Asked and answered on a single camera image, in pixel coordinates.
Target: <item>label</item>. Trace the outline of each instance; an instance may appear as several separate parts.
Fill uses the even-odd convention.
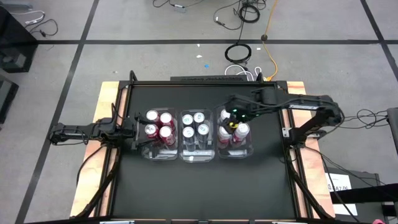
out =
[[[328,182],[328,189],[329,192],[333,191],[333,186],[331,185],[329,175],[325,173],[326,180]],[[335,186],[336,191],[339,190],[351,190],[351,183],[349,182],[348,175],[341,175],[341,174],[330,174],[330,177],[333,181],[333,185]],[[346,204],[347,208],[351,211],[353,215],[358,215],[356,211],[355,204]],[[349,215],[347,209],[342,204],[333,205],[336,214],[340,215]]]
[[[301,109],[301,110],[316,110],[319,106],[306,106],[306,105],[289,105],[289,108],[292,109]]]

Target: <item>black cable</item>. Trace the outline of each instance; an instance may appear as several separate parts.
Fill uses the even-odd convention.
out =
[[[90,160],[90,158],[92,158],[97,152],[99,152],[102,148],[104,148],[105,146],[100,146],[97,150],[95,150],[91,155],[89,155],[87,157],[87,159],[85,159],[83,161],[83,163],[81,164],[79,171],[77,172],[77,176],[76,176],[76,186],[79,183],[79,177],[80,177],[80,172],[83,169],[83,167],[85,166],[86,162]]]
[[[237,64],[240,64],[240,63],[246,63],[246,62],[250,59],[250,57],[251,57],[251,48],[250,48],[250,46],[248,46],[247,44],[240,44],[240,43],[239,43],[239,41],[241,40],[241,37],[242,37],[243,25],[244,25],[244,22],[242,21],[242,23],[241,23],[241,32],[240,32],[240,34],[239,34],[238,41],[236,41],[235,44],[229,46],[229,47],[225,50],[225,52],[224,52],[225,59],[228,60],[229,62],[232,62],[232,63],[236,64],[236,65],[237,65]],[[245,47],[245,48],[248,50],[248,54],[247,54],[244,58],[241,58],[241,59],[237,59],[237,60],[231,59],[231,58],[228,56],[229,51],[230,51],[232,48],[237,47],[237,46]]]
[[[56,30],[55,30],[55,32],[54,32],[53,34],[48,34],[48,33],[44,32],[44,31],[42,31],[42,30],[39,30],[39,31],[36,31],[36,30],[35,30],[35,31],[34,31],[34,29],[36,29],[36,28],[38,28],[39,26],[41,26],[41,25],[43,25],[43,24],[46,24],[46,23],[48,23],[48,22],[54,22],[54,24],[55,24]],[[40,34],[42,34],[43,37],[46,37],[46,36],[54,36],[55,34],[58,33],[58,24],[57,24],[57,22],[56,22],[55,20],[53,20],[53,19],[48,19],[48,20],[46,20],[45,22],[42,22],[42,23],[40,23],[40,24],[37,24],[35,27],[31,28],[31,30],[30,30],[29,32],[30,32],[30,34],[34,34],[34,33],[36,33],[36,32],[39,32]]]
[[[255,19],[251,19],[251,20],[246,19],[246,13],[248,11],[247,8],[253,9],[254,12],[257,14],[257,17]],[[260,19],[260,11],[258,10],[258,8],[254,7],[251,4],[243,4],[242,8],[238,12],[238,16],[244,23],[245,22],[247,22],[247,23],[255,23],[255,22],[257,22]]]
[[[162,4],[159,5],[159,6],[156,6],[156,5],[155,5],[155,2],[156,2],[156,0],[153,0],[153,1],[152,1],[152,5],[153,5],[154,7],[162,7],[162,6],[164,6],[165,4],[167,4],[168,2],[170,2],[170,0],[166,0],[166,2],[162,3]]]
[[[171,6],[174,6],[174,7],[181,7],[182,9],[185,9],[185,8],[194,6],[194,5],[196,5],[196,4],[199,4],[199,3],[203,2],[203,1],[204,1],[204,0],[201,0],[201,1],[198,1],[198,2],[193,3],[193,4],[191,4],[191,5],[182,6],[182,5],[178,5],[178,4],[172,4],[171,0],[169,0],[169,4],[170,4]]]
[[[257,8],[258,8],[260,11],[263,10],[263,9],[265,9],[265,8],[267,7],[266,0],[262,0],[262,3],[259,2],[259,0],[256,0],[256,3],[257,3]]]
[[[288,161],[288,162],[294,162],[294,161],[296,161],[297,160],[297,156],[293,159],[293,160],[288,160],[288,155],[289,155],[289,153],[290,153],[290,150],[291,149],[289,149],[289,150],[287,150],[287,151],[285,151],[285,154],[284,154],[284,158],[285,158],[285,161]],[[285,164],[285,162],[284,161],[282,161],[281,159],[280,159],[280,157],[278,158],[278,160],[279,160],[279,162],[281,162],[281,163],[283,163],[283,164]]]
[[[242,1],[242,0],[238,0],[238,1],[234,2],[234,3],[232,3],[232,4],[229,4],[229,5],[227,5],[227,6],[223,6],[223,7],[219,8],[219,9],[217,9],[217,10],[214,12],[214,14],[213,14],[213,21],[214,21],[215,23],[217,23],[218,25],[223,26],[225,29],[228,29],[228,30],[238,30],[238,29],[240,29],[241,26],[242,26],[242,24],[243,24],[243,21],[241,21],[241,24],[239,25],[239,27],[236,27],[236,28],[229,28],[229,27],[225,26],[225,23],[220,22],[220,21],[218,20],[218,17],[216,17],[216,14],[217,14],[218,11],[220,11],[220,10],[222,10],[222,9],[225,9],[225,8],[227,8],[227,7],[231,7],[231,6],[235,5],[236,3],[239,3],[239,5],[240,5],[240,2],[241,2],[241,1]]]
[[[366,124],[366,125],[361,126],[361,127],[344,127],[344,126],[340,126],[339,128],[344,128],[344,129],[361,129],[361,128],[371,129],[371,128],[373,128],[373,127],[383,127],[383,126],[387,126],[388,124],[382,124],[382,125],[376,125],[376,124],[377,124],[378,122],[384,121],[384,120],[386,120],[386,119],[387,119],[387,118],[379,119],[379,120],[376,120],[375,122]]]
[[[338,193],[337,193],[337,191],[336,191],[336,188],[335,188],[335,185],[333,184],[333,180],[331,179],[330,172],[329,172],[329,168],[326,166],[326,162],[323,160],[322,156],[321,156],[321,159],[322,159],[323,165],[325,166],[325,169],[326,169],[326,171],[327,171],[327,173],[328,173],[328,176],[329,176],[329,179],[330,179],[330,184],[331,184],[331,187],[332,187],[332,189],[333,189],[333,192],[334,192],[335,195],[336,195],[336,198],[338,199],[338,201],[340,202],[340,204],[342,204],[342,205],[345,207],[345,209],[347,209],[347,212],[349,213],[349,215],[351,215],[351,217],[353,217],[353,219],[355,219],[355,221],[360,222],[360,221],[354,216],[354,214],[348,209],[347,205],[344,203],[344,201],[343,201],[343,200],[341,199],[341,197],[338,195]]]
[[[366,181],[363,180],[363,179],[374,179],[374,180],[376,180],[376,181],[378,181],[378,182],[380,182],[380,183],[382,183],[382,184],[385,185],[385,183],[383,183],[383,182],[381,182],[380,180],[377,180],[377,179],[375,179],[375,178],[370,178],[370,177],[367,177],[367,178],[358,177],[357,175],[353,174],[352,172],[350,172],[349,170],[345,169],[345,168],[342,167],[341,165],[339,165],[339,164],[333,162],[329,157],[327,157],[326,155],[324,155],[322,152],[320,152],[320,151],[318,151],[318,150],[316,150],[316,149],[313,149],[313,148],[311,148],[311,147],[308,147],[308,146],[305,146],[305,147],[306,147],[307,149],[309,149],[309,150],[312,150],[312,151],[315,151],[315,152],[319,153],[319,155],[321,155],[321,157],[322,157],[323,159],[326,159],[326,161],[328,161],[330,164],[334,165],[337,169],[342,170],[342,171],[344,171],[345,173],[347,173],[347,174],[349,174],[349,175],[352,175],[353,177],[359,179],[360,181],[364,182],[366,185],[368,185],[368,186],[370,186],[370,187],[375,187],[375,186],[369,184],[368,182],[366,182]],[[382,193],[382,194],[384,194],[384,195],[390,197],[390,198],[392,199],[392,201],[398,201],[398,198],[395,198],[394,196],[390,195],[389,193],[387,193],[387,192],[385,192],[385,191],[383,191],[383,190],[380,190],[380,189],[377,189],[377,190],[378,190],[380,193]]]

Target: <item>red soda can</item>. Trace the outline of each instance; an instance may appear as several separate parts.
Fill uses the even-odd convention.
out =
[[[173,116],[170,113],[162,113],[160,116],[160,122],[163,126],[169,126],[174,129]]]
[[[163,126],[159,131],[159,135],[166,145],[172,146],[175,143],[175,136],[171,127]]]
[[[241,142],[243,141],[246,136],[249,134],[250,128],[249,125],[246,123],[241,123],[239,124],[238,128],[236,128],[233,137],[232,137],[232,142]]]
[[[147,112],[147,119],[158,123],[160,119],[159,113],[156,110],[150,110]]]
[[[145,133],[148,138],[154,139],[159,137],[159,128],[154,124],[148,124],[145,126]]]
[[[218,140],[220,143],[228,143],[232,135],[226,132],[224,127],[218,128]]]

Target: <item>cable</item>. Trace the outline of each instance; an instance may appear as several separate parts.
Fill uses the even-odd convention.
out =
[[[55,32],[54,32],[53,34],[48,34],[48,33],[44,32],[44,31],[42,31],[42,30],[39,30],[39,31],[36,31],[36,30],[35,30],[35,31],[34,31],[34,29],[36,29],[36,28],[38,28],[39,26],[41,26],[41,25],[43,25],[43,24],[46,24],[46,23],[48,23],[48,22],[54,22],[54,24],[55,24],[56,30],[55,30]],[[57,24],[57,22],[56,22],[55,20],[53,20],[53,19],[48,19],[48,20],[46,20],[45,22],[42,22],[42,23],[36,25],[35,27],[33,27],[29,32],[30,32],[31,34],[34,34],[34,33],[36,33],[36,32],[39,32],[40,34],[42,34],[43,37],[46,37],[46,36],[54,36],[55,34],[58,33],[58,24]]]
[[[33,19],[31,21],[25,21],[25,24],[26,24],[25,28],[26,28],[27,26],[36,24],[38,22],[42,22],[44,20],[44,17],[45,17],[45,12],[41,11],[41,10],[38,10],[38,11],[29,11],[29,12],[23,12],[23,13],[10,12],[10,14],[12,14],[12,15],[27,15],[27,14],[37,13],[37,12],[40,12],[42,14],[42,16],[40,16],[37,19]]]
[[[87,159],[85,159],[85,160],[83,161],[83,163],[81,164],[81,166],[80,166],[80,168],[79,168],[79,171],[77,172],[77,176],[76,176],[76,186],[77,186],[77,184],[79,183],[80,172],[81,172],[81,170],[83,169],[83,167],[85,166],[86,162],[89,161],[90,158],[92,158],[97,152],[99,152],[99,151],[100,151],[102,148],[104,148],[104,147],[105,147],[104,145],[101,145],[97,150],[95,150],[91,155],[89,155],[89,156],[87,157]]]
[[[233,65],[230,65],[230,66],[226,67],[226,69],[225,69],[225,71],[224,71],[224,75],[227,75],[226,73],[227,73],[228,69],[230,69],[230,68],[232,68],[232,67],[238,67],[238,68],[240,68],[240,69],[242,70],[242,72],[239,72],[239,73],[237,73],[236,75],[240,75],[240,74],[244,73],[244,74],[248,77],[248,81],[250,81],[248,75],[250,75],[251,80],[254,81],[254,76],[253,76],[253,74],[252,74],[251,72],[247,71],[247,70],[244,69],[242,66],[236,65],[236,64],[233,64]],[[260,69],[260,72],[261,72],[261,68],[260,68],[260,67],[256,67],[256,68],[254,69],[254,72],[256,73],[256,77],[258,77],[258,75],[259,75],[259,74],[257,73],[257,69]]]
[[[347,212],[349,213],[349,215],[351,215],[351,217],[353,217],[353,219],[355,219],[355,221],[360,222],[360,221],[354,216],[354,214],[348,209],[347,205],[344,203],[344,201],[343,201],[343,200],[341,199],[341,197],[338,195],[338,193],[337,193],[337,191],[336,191],[336,189],[335,189],[335,185],[333,184],[333,180],[331,179],[330,172],[329,172],[329,168],[326,166],[326,162],[323,160],[323,158],[322,158],[322,162],[323,162],[323,165],[325,166],[325,169],[326,169],[326,171],[327,171],[327,173],[328,173],[329,180],[330,180],[330,184],[331,184],[331,187],[332,187],[332,189],[333,189],[333,192],[334,192],[335,195],[336,195],[336,198],[338,199],[338,201],[340,202],[340,204],[342,204],[342,205],[345,207],[345,209],[347,210]]]
[[[369,112],[369,114],[366,114],[366,115],[359,115],[360,114],[360,112],[362,112],[362,111],[367,111],[367,112]],[[344,120],[344,122],[346,122],[346,121],[352,121],[352,120],[354,120],[354,119],[358,119],[358,121],[360,121],[360,122],[362,122],[363,124],[365,124],[364,126],[360,126],[360,127],[344,127],[344,126],[339,126],[339,128],[344,128],[344,129],[361,129],[361,128],[366,128],[366,129],[371,129],[371,128],[373,128],[373,127],[383,127],[383,126],[387,126],[387,125],[389,125],[388,123],[387,124],[382,124],[382,125],[376,125],[377,123],[379,123],[379,122],[381,122],[381,121],[384,121],[384,120],[387,120],[387,116],[386,115],[379,115],[380,113],[385,113],[385,112],[387,112],[387,111],[379,111],[379,112],[377,112],[377,113],[373,113],[373,111],[371,111],[371,110],[368,110],[368,109],[361,109],[361,110],[359,110],[357,113],[356,113],[356,116],[349,116],[349,117],[346,117],[346,118],[349,118],[349,119],[347,119],[347,120]],[[361,118],[363,118],[363,117],[373,117],[374,118],[374,121],[373,122],[371,122],[371,123],[367,123],[367,122],[365,122],[365,121],[363,121]]]
[[[288,154],[290,153],[290,150],[291,150],[291,149],[285,151],[285,154],[284,154],[284,156],[285,156],[285,161],[294,162],[294,161],[297,160],[297,156],[295,156],[295,158],[294,158],[293,160],[288,160]],[[278,160],[279,160],[279,162],[285,164],[285,162],[282,161],[282,160],[280,159],[280,157],[278,158]]]
[[[250,46],[248,46],[247,44],[240,44],[240,43],[239,43],[239,41],[241,40],[241,37],[242,37],[242,31],[243,31],[243,25],[244,25],[244,18],[245,18],[245,17],[246,17],[246,11],[244,12],[244,17],[243,17],[242,26],[241,26],[241,32],[240,32],[240,34],[239,34],[238,41],[236,41],[235,44],[229,46],[229,47],[225,50],[225,53],[224,53],[225,59],[228,60],[228,61],[230,61],[230,62],[232,62],[232,63],[234,63],[234,64],[246,63],[246,62],[250,59],[250,57],[251,57],[251,48],[250,48]],[[245,47],[245,48],[248,50],[248,55],[245,56],[244,58],[237,59],[237,60],[231,59],[231,58],[228,56],[228,53],[229,53],[229,51],[230,51],[232,48],[237,47],[237,46]]]
[[[309,149],[309,150],[312,150],[312,151],[315,151],[315,152],[319,153],[319,155],[321,155],[322,159],[325,159],[325,160],[328,161],[330,164],[334,165],[337,169],[342,170],[342,171],[344,171],[345,173],[347,173],[347,174],[349,174],[349,175],[351,175],[351,176],[353,176],[353,177],[355,177],[355,178],[358,178],[360,181],[364,182],[366,185],[368,185],[368,186],[370,186],[370,187],[374,187],[374,186],[371,185],[371,184],[369,184],[368,182],[366,182],[366,181],[363,180],[363,179],[374,179],[374,180],[376,180],[376,181],[378,181],[378,182],[380,182],[380,183],[382,183],[382,184],[385,185],[384,182],[381,182],[380,180],[377,180],[377,179],[375,179],[375,178],[370,178],[370,177],[366,177],[366,178],[365,178],[365,177],[358,177],[357,175],[353,174],[351,171],[349,171],[349,170],[345,169],[344,167],[342,167],[341,165],[339,165],[339,164],[333,162],[329,157],[327,157],[326,155],[324,155],[324,154],[321,153],[320,151],[318,151],[318,150],[316,150],[316,149],[313,149],[313,148],[311,148],[311,147],[308,147],[308,146],[305,146],[305,147],[306,147],[307,149]],[[385,192],[385,191],[383,191],[383,190],[380,190],[380,189],[378,189],[378,188],[376,188],[376,189],[377,189],[380,193],[382,193],[382,194],[384,194],[384,195],[390,197],[390,198],[392,199],[392,201],[398,201],[398,198],[395,198],[394,196],[390,195],[389,193],[387,193],[387,192]]]
[[[264,42],[264,41],[267,39],[267,33],[268,33],[268,29],[269,29],[269,24],[271,23],[271,18],[272,18],[272,15],[273,15],[273,13],[274,13],[274,10],[275,10],[275,7],[276,7],[276,4],[277,4],[277,3],[278,3],[278,0],[275,0],[274,5],[272,6],[272,9],[271,9],[271,13],[269,14],[268,23],[267,23],[267,28],[266,28],[266,31],[265,31],[265,33],[264,33],[264,39],[262,38],[262,39],[263,39],[262,45],[264,46],[264,49],[266,50],[266,52],[267,52],[267,54],[268,54],[268,57],[271,59],[272,63],[273,63],[274,66],[275,66],[275,72],[274,72],[274,74],[272,74],[270,77],[267,77],[267,78],[266,78],[266,81],[271,81],[272,78],[278,73],[278,65],[276,64],[275,60],[272,58],[271,54],[269,53],[269,51],[268,51],[268,49],[267,49],[266,43]]]
[[[255,19],[252,19],[252,20],[246,19],[246,13],[248,12],[247,8],[253,9],[254,12],[251,12],[251,13],[256,13],[257,14],[257,17]],[[243,22],[255,23],[255,22],[257,22],[260,19],[260,10],[258,8],[256,8],[256,7],[254,7],[253,5],[248,4],[248,3],[242,4],[242,8],[239,10],[238,16]]]
[[[198,1],[198,2],[193,3],[193,4],[191,4],[191,5],[182,6],[182,5],[179,5],[179,4],[172,4],[171,0],[169,0],[169,4],[170,4],[171,6],[174,6],[174,7],[179,7],[179,8],[185,9],[185,8],[194,6],[194,5],[196,5],[196,4],[199,4],[199,3],[203,2],[203,1],[204,1],[204,0],[201,0],[201,1]]]
[[[156,6],[156,5],[155,5],[156,0],[153,0],[153,1],[152,1],[152,5],[153,5],[154,7],[162,7],[162,6],[164,6],[165,4],[167,4],[169,1],[170,1],[170,0],[166,0],[166,2],[162,3],[162,4],[159,5],[159,6]]]
[[[219,8],[219,9],[217,9],[217,10],[214,12],[214,14],[213,14],[213,21],[214,21],[215,23],[217,23],[218,25],[223,26],[225,29],[228,29],[228,30],[238,30],[238,29],[240,29],[241,26],[243,25],[243,21],[241,21],[241,24],[239,25],[239,27],[236,27],[236,28],[229,28],[229,27],[225,26],[225,23],[220,22],[220,21],[218,20],[218,16],[216,16],[216,14],[217,14],[218,11],[220,11],[220,10],[222,10],[222,9],[225,9],[225,8],[227,8],[227,7],[231,7],[231,6],[235,5],[235,4],[238,3],[238,2],[239,2],[239,4],[240,4],[241,1],[242,1],[242,0],[238,0],[238,1],[234,2],[234,3],[232,3],[232,4],[229,4],[229,5],[227,5],[227,6],[223,6],[223,7]]]

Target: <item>cable connector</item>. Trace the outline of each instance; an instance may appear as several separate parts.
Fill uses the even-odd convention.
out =
[[[178,5],[178,4],[173,4],[173,6],[174,7],[179,7],[179,8],[182,8],[182,9],[185,8],[185,6],[181,6],[181,5]]]
[[[42,34],[43,37],[46,37],[46,36],[47,36],[47,34],[46,34],[44,31],[39,30],[39,32],[40,32],[40,34]]]

